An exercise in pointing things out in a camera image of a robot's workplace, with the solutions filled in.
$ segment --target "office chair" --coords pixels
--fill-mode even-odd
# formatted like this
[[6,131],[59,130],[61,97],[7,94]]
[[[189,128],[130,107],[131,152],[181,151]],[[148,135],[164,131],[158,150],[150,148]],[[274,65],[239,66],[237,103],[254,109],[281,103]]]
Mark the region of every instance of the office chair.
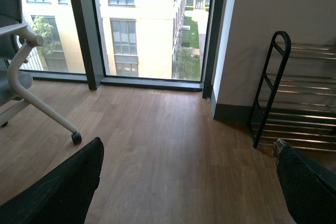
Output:
[[297,224],[336,223],[336,174],[279,139],[273,156],[288,211]]
[[0,206],[0,223],[84,223],[99,185],[103,157],[104,145],[96,137]]
[[[19,48],[17,37],[24,39]],[[19,71],[30,51],[44,43],[42,36],[36,35],[28,24],[23,24],[21,0],[0,0],[0,59],[11,60],[8,69],[0,69],[0,106],[10,100],[19,101],[0,114],[0,125],[5,126],[10,118],[32,104],[57,123],[72,132],[75,144],[81,142],[76,127],[29,92],[33,79],[29,73]]]

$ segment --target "grass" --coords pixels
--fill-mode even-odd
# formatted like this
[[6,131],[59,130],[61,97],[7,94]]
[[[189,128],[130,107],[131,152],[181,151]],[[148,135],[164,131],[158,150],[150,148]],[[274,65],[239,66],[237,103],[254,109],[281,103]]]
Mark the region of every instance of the grass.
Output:
[[178,78],[180,80],[200,81],[201,68],[200,57],[191,56],[192,51],[190,48],[182,47],[179,49],[178,58],[176,62]]
[[199,48],[198,42],[198,24],[191,17],[184,17],[185,26],[190,26],[190,31],[183,31],[182,46]]

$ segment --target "laminate floor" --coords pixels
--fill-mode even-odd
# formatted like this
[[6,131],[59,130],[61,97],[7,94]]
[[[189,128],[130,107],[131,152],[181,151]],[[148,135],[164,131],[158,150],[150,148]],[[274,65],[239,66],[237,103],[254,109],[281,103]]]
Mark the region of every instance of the laminate floor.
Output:
[[[272,159],[244,124],[212,119],[199,92],[35,81],[83,143],[32,105],[0,129],[0,204],[95,136],[105,155],[86,223],[294,223]],[[308,153],[336,171],[334,154]]]

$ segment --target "gray office chair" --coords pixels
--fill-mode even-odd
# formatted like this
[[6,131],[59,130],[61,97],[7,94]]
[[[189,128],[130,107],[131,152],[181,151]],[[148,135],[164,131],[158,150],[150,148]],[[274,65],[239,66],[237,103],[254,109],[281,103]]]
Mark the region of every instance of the gray office chair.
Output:
[[[16,104],[0,114],[0,125],[5,126],[10,118],[32,104],[71,131],[72,141],[78,144],[81,135],[76,127],[27,90],[32,86],[33,79],[29,73],[19,71],[19,68],[30,51],[36,46],[42,46],[44,41],[22,21],[21,0],[0,0],[0,59],[11,60],[8,69],[0,69],[0,106],[19,98]],[[16,36],[24,39],[20,48]]]
[[288,211],[297,224],[336,223],[336,174],[279,139],[273,156]]

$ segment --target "floor-to-ceiling window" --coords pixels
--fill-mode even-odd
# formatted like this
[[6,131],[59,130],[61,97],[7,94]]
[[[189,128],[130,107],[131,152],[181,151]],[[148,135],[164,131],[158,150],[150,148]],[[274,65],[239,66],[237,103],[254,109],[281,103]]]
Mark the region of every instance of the floor-to-ceiling window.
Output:
[[210,0],[97,0],[107,76],[200,81]]

